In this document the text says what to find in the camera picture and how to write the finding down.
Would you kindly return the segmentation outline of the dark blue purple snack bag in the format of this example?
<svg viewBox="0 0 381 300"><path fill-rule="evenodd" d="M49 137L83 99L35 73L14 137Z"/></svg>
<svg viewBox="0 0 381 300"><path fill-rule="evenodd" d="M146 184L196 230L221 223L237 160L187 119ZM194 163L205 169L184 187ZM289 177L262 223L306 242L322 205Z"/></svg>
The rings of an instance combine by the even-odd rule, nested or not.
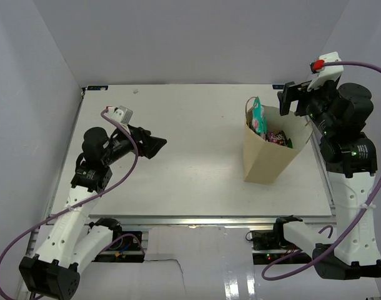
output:
<svg viewBox="0 0 381 300"><path fill-rule="evenodd" d="M263 139L263 140L267 140L267 133L266 132L260 132L259 133L259 136Z"/></svg>

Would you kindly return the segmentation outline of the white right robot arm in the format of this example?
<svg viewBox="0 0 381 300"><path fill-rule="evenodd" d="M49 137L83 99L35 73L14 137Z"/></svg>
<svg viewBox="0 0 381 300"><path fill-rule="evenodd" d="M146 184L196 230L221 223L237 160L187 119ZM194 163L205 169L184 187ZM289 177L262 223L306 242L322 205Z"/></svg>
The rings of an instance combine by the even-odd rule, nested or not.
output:
<svg viewBox="0 0 381 300"><path fill-rule="evenodd" d="M363 132L374 109L371 97L366 87L333 80L314 90L288 82L278 94L281 115L296 102L295 114L308 116L322 135L320 153L332 187L338 238L331 241L288 216L275 221L272 240L280 249L294 244L308 254L310 266L324 279L381 278L372 203L380 188L377 152Z"/></svg>

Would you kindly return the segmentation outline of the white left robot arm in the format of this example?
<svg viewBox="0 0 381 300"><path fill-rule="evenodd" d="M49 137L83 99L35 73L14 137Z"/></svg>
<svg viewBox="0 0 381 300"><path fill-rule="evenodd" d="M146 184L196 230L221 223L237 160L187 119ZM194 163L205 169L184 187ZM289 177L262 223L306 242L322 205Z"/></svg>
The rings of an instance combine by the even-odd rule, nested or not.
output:
<svg viewBox="0 0 381 300"><path fill-rule="evenodd" d="M166 139L133 126L116 129L111 135L102 127L84 133L65 205L68 211L57 218L34 256L20 262L19 271L29 291L53 299L73 297L87 265L100 252L117 249L123 236L119 221L104 217L90 223L89 233L79 240L96 205L95 201L82 201L105 190L112 177L111 164L128 153L151 159L166 143Z"/></svg>

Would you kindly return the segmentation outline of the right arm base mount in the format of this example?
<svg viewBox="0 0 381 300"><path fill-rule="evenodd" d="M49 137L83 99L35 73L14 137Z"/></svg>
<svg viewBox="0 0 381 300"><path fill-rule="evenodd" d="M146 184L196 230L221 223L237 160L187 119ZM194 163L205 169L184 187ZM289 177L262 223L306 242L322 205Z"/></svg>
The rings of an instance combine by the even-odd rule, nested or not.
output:
<svg viewBox="0 0 381 300"><path fill-rule="evenodd" d="M268 265L282 257L297 253L299 248L293 244L281 246L272 231L249 231L245 240L252 245L254 265Z"/></svg>

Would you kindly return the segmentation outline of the small purple candy packet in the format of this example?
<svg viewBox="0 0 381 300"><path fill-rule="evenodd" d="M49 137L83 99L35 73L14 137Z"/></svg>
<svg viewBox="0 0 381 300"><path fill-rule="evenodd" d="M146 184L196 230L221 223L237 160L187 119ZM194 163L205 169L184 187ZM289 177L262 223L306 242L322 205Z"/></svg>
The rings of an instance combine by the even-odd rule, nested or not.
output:
<svg viewBox="0 0 381 300"><path fill-rule="evenodd" d="M273 132L268 132L266 134L266 141L274 144L278 144L280 146L285 146L287 147L287 137L284 134L283 131L278 132L277 134Z"/></svg>

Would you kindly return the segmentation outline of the green Fox's candy bag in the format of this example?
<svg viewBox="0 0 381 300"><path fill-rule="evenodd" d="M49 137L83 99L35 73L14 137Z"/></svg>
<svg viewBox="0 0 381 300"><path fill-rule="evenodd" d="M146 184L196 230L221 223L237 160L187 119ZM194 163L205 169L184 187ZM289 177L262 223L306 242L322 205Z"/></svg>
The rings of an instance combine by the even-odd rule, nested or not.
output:
<svg viewBox="0 0 381 300"><path fill-rule="evenodd" d="M293 144L292 144L292 140L291 139L287 140L287 147L291 148L291 149L293 148Z"/></svg>

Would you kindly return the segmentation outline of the teal white snack packet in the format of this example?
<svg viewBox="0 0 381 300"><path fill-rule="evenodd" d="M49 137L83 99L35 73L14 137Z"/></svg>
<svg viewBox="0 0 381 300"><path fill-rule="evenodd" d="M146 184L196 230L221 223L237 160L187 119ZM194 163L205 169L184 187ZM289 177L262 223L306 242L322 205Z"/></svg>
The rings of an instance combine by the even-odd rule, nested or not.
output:
<svg viewBox="0 0 381 300"><path fill-rule="evenodd" d="M260 102L259 97L254 98L253 105L250 109L251 119L249 121L249 127L255 132L258 136L259 133L267 133L267 121L265 118L264 107Z"/></svg>

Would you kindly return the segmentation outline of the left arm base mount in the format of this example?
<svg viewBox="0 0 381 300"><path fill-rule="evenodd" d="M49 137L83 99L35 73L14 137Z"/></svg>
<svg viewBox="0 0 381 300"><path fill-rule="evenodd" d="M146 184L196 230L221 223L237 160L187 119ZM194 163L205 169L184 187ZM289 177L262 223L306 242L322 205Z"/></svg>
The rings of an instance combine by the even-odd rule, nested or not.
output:
<svg viewBox="0 0 381 300"><path fill-rule="evenodd" d="M113 244L107 251L99 254L94 262L100 263L142 263L144 255L141 251L142 232L141 231L123 231L120 234L114 234L113 238L118 238L121 234L133 234L126 236Z"/></svg>

